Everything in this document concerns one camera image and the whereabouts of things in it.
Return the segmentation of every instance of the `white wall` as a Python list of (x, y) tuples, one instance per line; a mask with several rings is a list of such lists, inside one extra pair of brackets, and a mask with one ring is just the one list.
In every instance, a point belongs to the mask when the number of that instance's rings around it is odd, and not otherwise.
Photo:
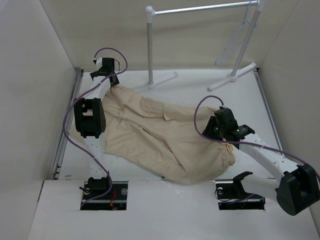
[[(298, 0), (267, 0), (242, 65), (266, 57)], [(41, 0), (74, 66), (93, 70), (93, 54), (114, 47), (130, 69), (147, 68), (145, 8), (206, 6), (241, 0)], [(158, 15), (154, 19), (156, 68), (213, 68), (218, 54), (238, 29), (245, 8)], [(247, 28), (242, 31), (243, 38)], [(233, 66), (231, 58), (223, 67)]]
[(39, 0), (0, 0), (2, 240), (28, 238), (74, 79)]
[[(282, 146), (320, 172), (320, 1), (299, 0), (259, 73)], [(320, 203), (311, 207), (320, 232)]]

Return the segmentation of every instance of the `white panel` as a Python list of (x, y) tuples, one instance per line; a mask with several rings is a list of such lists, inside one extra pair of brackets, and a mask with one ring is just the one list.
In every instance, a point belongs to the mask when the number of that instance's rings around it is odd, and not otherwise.
[[(300, 0), (260, 73), (283, 148), (320, 171), (320, 1)], [(311, 207), (320, 230), (320, 203)]]
[(212, 181), (130, 181), (126, 211), (79, 211), (81, 184), (45, 182), (29, 240), (319, 239), (309, 209), (292, 217), (267, 200), (265, 210), (220, 211)]
[(0, 233), (28, 237), (75, 71), (39, 0), (0, 1)]
[[(242, 66), (259, 66), (298, 0), (267, 0)], [(145, 8), (157, 11), (240, 0), (41, 0), (74, 66), (94, 70), (92, 56), (102, 47), (117, 48), (129, 68), (147, 68)], [(250, 10), (250, 18), (255, 7)], [(241, 26), (246, 8), (205, 10), (154, 18), (155, 68), (212, 68), (218, 54)], [(243, 29), (240, 38), (248, 28)], [(231, 58), (223, 67), (235, 63)]]

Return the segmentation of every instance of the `white pole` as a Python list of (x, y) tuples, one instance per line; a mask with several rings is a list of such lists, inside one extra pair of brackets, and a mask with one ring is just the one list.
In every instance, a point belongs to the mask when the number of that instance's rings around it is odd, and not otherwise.
[(240, 63), (241, 63), (241, 60), (242, 58), (244, 57), (245, 55), (245, 51), (247, 49), (247, 46), (248, 46), (248, 43), (249, 43), (249, 40), (252, 36), (252, 33), (254, 32), (254, 29), (257, 25), (257, 21), (258, 21), (258, 18), (259, 18), (259, 15), (260, 15), (261, 11), (255, 11), (254, 12), (254, 15), (253, 15), (253, 18), (251, 20), (251, 23), (250, 23), (250, 26), (249, 26), (249, 29), (248, 29), (248, 32), (246, 33), (246, 36), (244, 38), (244, 41), (243, 41), (243, 44), (242, 44), (242, 47), (241, 47), (241, 50), (239, 52), (239, 55), (235, 61), (235, 64), (234, 64), (234, 67), (233, 67), (233, 70), (232, 72), (230, 73), (230, 77), (231, 78), (234, 78), (234, 77), (237, 77), (236, 74), (237, 74), (237, 71), (239, 69), (239, 66), (240, 66)]
[(145, 8), (146, 12), (146, 31), (147, 31), (147, 45), (148, 45), (148, 74), (149, 81), (148, 86), (154, 87), (154, 75), (153, 75), (153, 46), (152, 46), (152, 22), (155, 16), (155, 11), (152, 6), (147, 6)]
[[(227, 9), (227, 8), (235, 8), (235, 7), (245, 7), (249, 3), (250, 1), (242, 1), (242, 2), (209, 5), (209, 6), (195, 6), (195, 7), (186, 7), (186, 8), (179, 8), (179, 9), (170, 9), (170, 10), (156, 11), (155, 15), (174, 14), (174, 13), (191, 12), (191, 11), (208, 10), (208, 9)], [(250, 6), (256, 6), (257, 4), (258, 4), (258, 0), (253, 0), (250, 3)]]

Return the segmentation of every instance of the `black bracket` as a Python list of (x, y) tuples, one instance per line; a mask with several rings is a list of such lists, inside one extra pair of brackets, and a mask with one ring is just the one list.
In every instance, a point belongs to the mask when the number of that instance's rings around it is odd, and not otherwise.
[(241, 181), (248, 175), (253, 174), (250, 171), (245, 171), (232, 180), (216, 180), (215, 194), (219, 200), (218, 206), (220, 210), (264, 210), (266, 199), (260, 195), (250, 197), (250, 201), (240, 201), (232, 203), (232, 200), (241, 200), (248, 198), (252, 193), (245, 192)]
[(75, 128), (82, 137), (95, 136), (97, 139), (106, 130), (106, 117), (101, 99), (81, 98), (73, 110)]
[(284, 172), (276, 200), (289, 215), (295, 216), (320, 200), (316, 171), (308, 164), (298, 165), (293, 172)]
[(214, 112), (203, 131), (203, 135), (213, 140), (226, 139), (227, 141), (239, 142), (245, 139), (248, 134), (254, 134), (255, 131), (247, 125), (239, 126), (231, 109), (220, 107)]
[[(99, 76), (106, 77), (114, 73), (115, 73), (115, 59), (111, 57), (103, 57), (102, 67), (98, 71), (90, 73), (90, 76), (93, 80), (95, 77), (99, 77)], [(111, 87), (114, 87), (115, 85), (118, 85), (120, 83), (117, 75), (110, 77), (109, 80), (110, 80)]]
[(81, 210), (126, 210), (128, 196), (128, 182), (114, 181), (110, 189), (111, 181), (108, 177), (94, 179), (90, 177), (84, 184), (79, 187), (83, 191), (82, 202), (88, 201), (81, 206)]

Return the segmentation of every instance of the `red wire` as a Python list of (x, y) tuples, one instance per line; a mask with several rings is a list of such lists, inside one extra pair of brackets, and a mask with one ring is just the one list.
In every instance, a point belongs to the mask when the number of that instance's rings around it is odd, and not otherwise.
[(113, 190), (113, 198), (111, 198), (111, 200), (110, 200), (110, 206), (112, 206), (112, 210), (114, 210), (114, 208), (115, 208), (112, 201), (116, 200), (116, 196), (117, 196), (117, 191)]

